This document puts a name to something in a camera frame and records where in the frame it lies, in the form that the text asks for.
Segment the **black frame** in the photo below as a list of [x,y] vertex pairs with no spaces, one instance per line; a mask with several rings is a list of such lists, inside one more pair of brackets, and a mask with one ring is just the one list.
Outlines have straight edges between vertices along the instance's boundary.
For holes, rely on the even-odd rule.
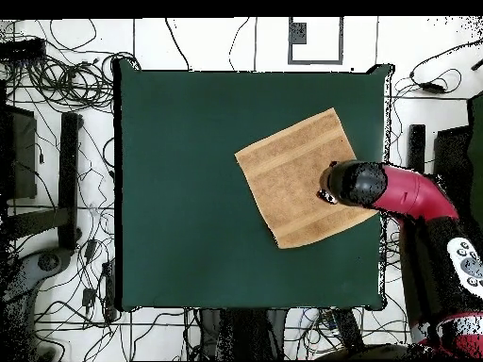
[[343,63],[343,17],[339,19],[339,58],[328,59],[324,61],[320,60],[304,60],[293,59],[292,46],[294,44],[306,44],[307,38],[305,34],[299,34],[300,31],[307,29],[306,23],[295,23],[293,17],[289,17],[289,65],[342,65]]
[[[6,83],[0,81],[1,99],[0,102],[0,140],[3,141],[7,135],[8,106],[6,104]],[[29,112],[15,108],[16,112]],[[77,145],[78,131],[82,127],[82,117],[73,112],[62,113],[60,132],[60,156],[59,156],[59,178],[58,178],[58,207],[54,210],[35,211],[14,216],[5,215],[4,230],[2,231],[2,248],[8,247],[8,242],[27,235],[36,235],[49,229],[58,229],[58,246],[67,250],[75,250],[78,240],[77,230]],[[0,145],[0,159],[8,160],[8,147]],[[8,187],[8,180],[11,176],[2,174],[0,176],[0,189],[2,193]],[[2,205],[4,214],[8,208],[7,204]]]

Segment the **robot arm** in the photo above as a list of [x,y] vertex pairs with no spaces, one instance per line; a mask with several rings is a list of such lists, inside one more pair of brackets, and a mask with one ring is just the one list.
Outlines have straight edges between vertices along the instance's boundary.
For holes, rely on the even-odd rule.
[[321,188],[346,206],[364,206],[425,221],[458,213],[429,178],[383,163],[346,161],[323,173]]
[[483,357],[483,267],[458,213],[428,177],[385,163],[332,163],[321,176],[330,203],[399,219],[401,269],[414,343]]

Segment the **wire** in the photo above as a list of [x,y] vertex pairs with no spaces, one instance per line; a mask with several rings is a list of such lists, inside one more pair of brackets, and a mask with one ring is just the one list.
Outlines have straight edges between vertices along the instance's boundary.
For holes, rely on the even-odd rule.
[[108,161],[106,160],[106,147],[108,147],[108,144],[111,143],[113,140],[114,138],[110,138],[108,141],[106,141],[106,144],[104,144],[104,147],[102,148],[102,159],[105,164],[110,166],[110,168],[114,168],[114,165],[109,164]]
[[46,343],[50,343],[50,344],[55,344],[56,346],[59,346],[61,349],[62,349],[62,354],[60,355],[60,358],[58,359],[58,362],[61,362],[62,361],[62,358],[64,357],[65,355],[65,346],[63,344],[60,344],[60,343],[57,343],[56,341],[54,340],[48,340],[46,338],[43,338],[43,337],[40,337],[39,335],[37,335],[37,333],[34,334],[34,336],[40,340],[40,341],[44,341]]
[[42,182],[43,186],[45,187],[45,191],[47,192],[47,196],[49,197],[50,204],[52,204],[52,208],[54,208],[54,211],[57,211],[56,205],[54,204],[54,200],[52,200],[52,196],[50,195],[50,191],[47,188],[47,185],[45,184],[45,181],[41,178],[41,176],[34,170],[32,170],[30,167],[27,167],[25,164],[23,164],[20,161],[15,161],[17,164],[19,164],[22,168],[25,168],[26,170],[32,172],[34,175],[36,175]]
[[173,30],[170,27],[170,23],[168,22],[168,19],[165,18],[164,19],[164,22],[166,23],[166,26],[168,26],[168,29],[169,29],[170,34],[171,34],[171,39],[173,39],[173,42],[175,43],[175,46],[176,46],[177,51],[179,52],[179,54],[183,57],[183,59],[186,62],[186,69],[189,71],[190,70],[190,64],[188,63],[188,60],[186,59],[185,55],[183,54],[183,52],[181,51],[181,49],[179,48],[179,46],[177,44],[177,41],[176,41],[176,38],[175,38],[175,34],[173,33]]
[[233,38],[233,42],[231,42],[231,47],[230,47],[230,52],[228,53],[228,61],[231,65],[231,69],[235,71],[235,68],[233,67],[233,64],[231,63],[231,51],[233,50],[233,46],[235,45],[235,41],[237,40],[238,34],[240,30],[246,25],[246,23],[250,20],[250,17],[246,19],[246,21],[241,24],[241,26],[238,28],[237,33],[235,34],[235,37]]
[[179,317],[181,315],[184,315],[184,311],[183,312],[180,312],[178,314],[172,314],[172,313],[169,313],[169,312],[163,312],[163,313],[158,314],[155,317],[155,319],[153,320],[153,323],[151,324],[151,326],[149,327],[149,329],[146,332],[144,332],[141,336],[139,336],[138,338],[136,338],[134,340],[134,343],[133,343],[133,353],[132,353],[131,361],[134,361],[134,358],[136,356],[136,343],[139,340],[141,340],[142,338],[146,337],[149,334],[149,332],[151,332],[153,330],[153,328],[155,327],[156,322],[158,321],[158,319],[160,317],[166,317],[166,316],[169,316],[169,317]]
[[[437,54],[436,56],[432,56],[432,57],[430,57],[430,58],[427,58],[427,59],[425,59],[425,60],[421,61],[419,64],[417,64],[417,65],[416,65],[416,66],[415,66],[415,67],[412,69],[412,71],[411,71],[411,72],[410,72],[410,74],[409,74],[409,78],[412,80],[412,82],[413,82],[415,85],[420,86],[420,85],[422,85],[422,84],[421,84],[421,83],[418,83],[418,82],[416,82],[416,80],[414,80],[414,73],[415,73],[415,71],[416,71],[416,70],[417,70],[417,69],[418,69],[420,66],[422,66],[422,65],[426,64],[426,63],[427,63],[428,61],[430,61],[431,59],[438,58],[438,57],[440,57],[440,56],[442,56],[442,55],[444,55],[444,54],[451,54],[451,53],[453,53],[453,52],[455,52],[455,51],[457,51],[457,50],[459,50],[459,49],[461,49],[461,48],[463,48],[463,47],[470,47],[470,46],[473,46],[473,45],[476,45],[476,44],[480,44],[480,43],[482,43],[482,42],[483,42],[483,38],[478,39],[477,41],[471,41],[471,42],[467,42],[467,43],[459,44],[458,46],[455,46],[455,47],[452,47],[452,48],[450,48],[450,49],[448,49],[448,50],[445,50],[445,51],[443,51],[442,53]],[[457,71],[457,72],[458,72],[458,74],[459,74],[459,83],[461,82],[461,73],[460,73],[458,70],[451,69],[451,70],[448,70],[448,71]],[[452,91],[455,91],[455,90],[458,88],[459,83],[458,83],[458,85],[457,85],[457,87],[456,87],[456,88],[454,88],[453,90],[450,90],[450,91],[445,91],[444,93],[450,93],[450,92],[452,92]]]

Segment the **white floor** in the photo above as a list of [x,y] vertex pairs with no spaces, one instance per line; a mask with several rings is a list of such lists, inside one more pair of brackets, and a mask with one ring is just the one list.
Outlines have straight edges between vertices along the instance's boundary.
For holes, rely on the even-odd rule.
[[[303,17],[296,18],[296,22],[308,21],[308,32],[317,31],[317,24],[324,21]],[[95,39],[78,49],[85,53],[78,54],[63,51],[48,46],[48,54],[54,58],[68,58],[72,62],[93,62],[95,58],[101,61],[106,55],[95,54],[92,51],[131,52],[134,53],[144,70],[185,70],[186,63],[177,51],[164,19],[142,20],[93,20],[95,25]],[[463,17],[346,17],[344,18],[344,59],[343,64],[334,65],[288,65],[287,38],[288,17],[284,18],[249,18],[236,17],[227,19],[170,19],[177,43],[183,51],[190,68],[202,71],[224,71],[233,68],[240,71],[353,71],[365,72],[375,63],[392,63],[395,73],[392,79],[392,95],[400,88],[410,84],[410,81],[396,82],[408,77],[411,70],[420,61],[466,41],[474,41],[481,37],[478,25],[469,18]],[[232,47],[234,37],[240,29],[238,37]],[[54,21],[21,21],[16,25],[19,35],[36,35],[53,41],[52,32],[58,42],[66,47],[75,47],[93,37],[92,25],[89,20],[63,20]],[[309,37],[310,45],[317,50],[314,36]],[[325,55],[314,55],[319,59]],[[432,159],[432,140],[439,130],[457,127],[468,123],[466,99],[483,90],[483,68],[473,72],[471,66],[483,58],[481,46],[463,48],[457,52],[433,59],[421,66],[415,79],[428,81],[436,78],[444,71],[454,68],[461,73],[460,86],[451,93],[435,96],[415,90],[404,98],[398,98],[394,103],[391,121],[392,130],[402,136],[398,143],[391,148],[391,161],[404,164],[408,127],[413,123],[426,125],[425,153],[426,161]],[[454,88],[458,83],[458,75],[449,72],[444,76],[448,88]],[[32,101],[41,100],[35,89],[29,88],[27,81],[23,82],[25,88],[19,88],[10,102],[15,106],[30,109],[36,113],[38,121],[38,139],[42,148],[44,163],[37,165],[37,171],[45,181],[54,203],[58,201],[58,150],[51,143],[59,140],[60,116],[45,103],[32,104]],[[394,108],[401,123],[398,122]],[[57,107],[62,111],[67,107]],[[109,232],[114,231],[113,208],[113,182],[108,175],[107,166],[100,157],[99,152],[106,141],[113,136],[112,117],[108,113],[88,109],[81,111],[84,116],[85,129],[80,131],[79,172],[83,179],[79,181],[80,192],[78,198],[78,224],[84,232],[81,243],[87,238],[91,230],[96,230],[99,222],[104,232],[99,229],[97,239],[108,239]],[[113,162],[112,143],[107,147],[107,160]],[[426,171],[431,171],[431,162],[426,163]],[[11,213],[29,212],[40,207],[51,207],[46,190],[38,182],[39,195],[35,200],[22,200],[16,202]],[[55,244],[57,231],[51,230],[30,239],[23,248],[21,255],[27,255],[47,245]],[[115,255],[113,241],[106,241],[107,248],[92,262],[91,279],[99,275],[101,264],[108,257]],[[49,289],[39,295],[36,312],[42,313],[54,301],[68,302],[82,315],[81,308],[82,289],[77,274],[77,258],[67,271],[47,280],[42,289],[49,289],[54,285],[67,283],[63,286]],[[355,315],[362,322],[362,331],[366,343],[382,342],[409,342],[408,328],[405,325],[404,293],[400,279],[398,265],[390,265],[386,272],[386,293],[388,305],[383,311],[369,312],[356,309]],[[99,339],[109,333],[108,329],[91,327],[82,330],[83,320],[67,307],[55,304],[50,311],[37,324],[40,336],[47,337],[65,346],[65,355],[62,361],[81,361],[95,355],[99,348],[104,347],[96,361],[125,361],[129,357],[130,341],[142,336],[150,329],[154,321],[156,324],[148,335],[137,341],[135,360],[172,360],[184,359],[186,352],[182,352],[184,330],[183,316],[157,316],[161,313],[178,314],[182,309],[155,309],[144,308],[131,315],[124,314],[117,325],[112,327],[113,335],[107,335],[102,344]],[[290,341],[300,337],[300,328],[310,326],[313,310],[303,316],[302,309],[292,309],[287,318],[285,339],[285,353],[289,359],[305,359],[306,349],[301,346],[297,354],[297,342]],[[89,315],[94,321],[101,321],[102,315],[99,306]],[[197,344],[199,332],[196,328],[190,329],[192,345]],[[333,344],[338,341],[330,338]],[[311,346],[312,350],[328,350],[331,344],[325,339],[310,338],[317,344]]]

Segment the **black border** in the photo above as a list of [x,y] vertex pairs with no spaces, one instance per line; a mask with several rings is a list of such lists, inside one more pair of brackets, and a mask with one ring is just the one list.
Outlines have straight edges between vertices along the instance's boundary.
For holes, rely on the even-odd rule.
[[291,40],[293,26],[293,17],[289,17],[289,52],[288,52],[288,64],[289,65],[342,65],[343,64],[343,17],[339,17],[339,59],[328,59],[325,61],[320,60],[304,60],[293,59]]

